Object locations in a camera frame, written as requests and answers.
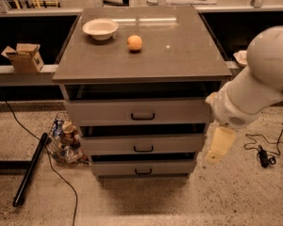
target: gray tabletop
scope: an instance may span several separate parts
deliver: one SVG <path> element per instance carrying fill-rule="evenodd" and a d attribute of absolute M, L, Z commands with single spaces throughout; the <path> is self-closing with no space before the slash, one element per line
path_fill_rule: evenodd
<path fill-rule="evenodd" d="M 82 31 L 89 20 L 119 24 L 115 38 L 96 41 Z M 130 52 L 138 35 L 142 49 Z M 225 79 L 230 71 L 193 7 L 85 8 L 53 80 L 113 83 Z"/>

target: power adapter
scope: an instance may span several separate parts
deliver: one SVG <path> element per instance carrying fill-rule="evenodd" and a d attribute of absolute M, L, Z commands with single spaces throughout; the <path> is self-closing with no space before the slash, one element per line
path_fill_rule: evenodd
<path fill-rule="evenodd" d="M 259 147 L 258 156 L 260 157 L 260 163 L 263 168 L 267 168 L 270 164 L 274 165 L 276 163 L 275 157 L 272 156 L 268 158 L 267 152 L 261 147 Z"/>

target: terrazzo floor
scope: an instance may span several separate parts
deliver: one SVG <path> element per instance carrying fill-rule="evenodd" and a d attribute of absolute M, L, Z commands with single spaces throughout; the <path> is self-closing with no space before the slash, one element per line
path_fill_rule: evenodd
<path fill-rule="evenodd" d="M 11 102 L 18 120 L 40 137 L 49 132 L 62 101 Z M 97 181 L 88 165 L 52 162 L 77 193 L 76 226 L 101 225 L 283 225 L 283 145 L 277 163 L 264 169 L 256 151 L 243 145 L 245 134 L 263 134 L 277 141 L 283 126 L 283 106 L 272 106 L 260 118 L 238 131 L 235 144 L 223 161 L 210 165 L 208 151 L 213 123 L 194 173 L 185 178 L 106 179 Z M 275 151 L 262 137 L 265 150 Z M 38 140 L 14 120 L 0 103 L 0 160 L 30 160 Z M 23 174 L 0 175 L 0 225 L 73 225 L 75 193 L 56 175 L 46 150 L 25 195 L 12 206 Z"/>

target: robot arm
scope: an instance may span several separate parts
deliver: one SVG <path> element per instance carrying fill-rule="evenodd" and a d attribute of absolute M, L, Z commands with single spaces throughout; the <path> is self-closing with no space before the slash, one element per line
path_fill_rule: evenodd
<path fill-rule="evenodd" d="M 283 101 L 283 26 L 258 34 L 247 48 L 248 66 L 206 99 L 220 127 L 207 160 L 218 162 L 235 139 L 232 129 L 255 121 L 265 107 Z"/>

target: gray cabinet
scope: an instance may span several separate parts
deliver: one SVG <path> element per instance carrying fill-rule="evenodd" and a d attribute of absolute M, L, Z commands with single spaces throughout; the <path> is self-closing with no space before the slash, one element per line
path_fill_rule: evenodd
<path fill-rule="evenodd" d="M 119 29 L 99 44 L 81 26 L 101 17 Z M 132 34 L 138 53 L 126 49 Z M 189 176 L 212 120 L 205 98 L 229 78 L 193 7 L 86 8 L 54 81 L 102 179 Z"/>

